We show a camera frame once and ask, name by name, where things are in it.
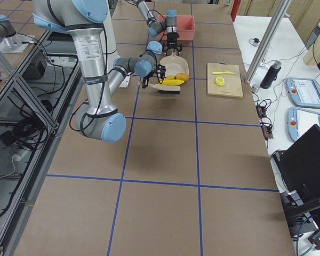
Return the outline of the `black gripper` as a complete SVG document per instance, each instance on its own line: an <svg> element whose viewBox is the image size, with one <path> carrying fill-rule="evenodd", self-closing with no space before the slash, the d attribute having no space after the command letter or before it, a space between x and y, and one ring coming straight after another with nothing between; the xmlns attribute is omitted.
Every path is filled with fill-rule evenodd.
<svg viewBox="0 0 320 256"><path fill-rule="evenodd" d="M152 77L156 77L158 82L160 82L160 79L165 78L166 68L164 65L158 64L155 68L155 70L152 70L146 77L142 79L142 88L145 89L148 87L149 79Z"/></svg>
<svg viewBox="0 0 320 256"><path fill-rule="evenodd" d="M176 53L180 55L182 51L182 44L178 42L180 35L177 32L171 32L166 34L166 43L164 44L164 54L171 55Z"/></svg>

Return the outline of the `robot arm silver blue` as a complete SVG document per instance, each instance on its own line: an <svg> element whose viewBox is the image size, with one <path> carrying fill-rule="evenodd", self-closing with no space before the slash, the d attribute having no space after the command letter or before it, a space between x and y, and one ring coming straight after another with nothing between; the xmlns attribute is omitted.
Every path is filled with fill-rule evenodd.
<svg viewBox="0 0 320 256"><path fill-rule="evenodd" d="M126 118L111 97L127 74L149 78L157 72L161 43L149 42L138 57L116 57L108 70L108 47L116 44L114 34L108 33L112 24L107 1L34 1L33 8L37 26L69 34L75 44L87 101L77 110L73 130L87 138L118 141L125 132Z"/></svg>
<svg viewBox="0 0 320 256"><path fill-rule="evenodd" d="M163 52L168 55L169 51L179 55L182 51L182 44L178 42L180 37L177 26L177 11L170 9L166 15L160 14L154 9L149 9L146 1L132 1L142 14L151 37L160 36L160 41L166 37L166 43L162 45Z"/></svg>

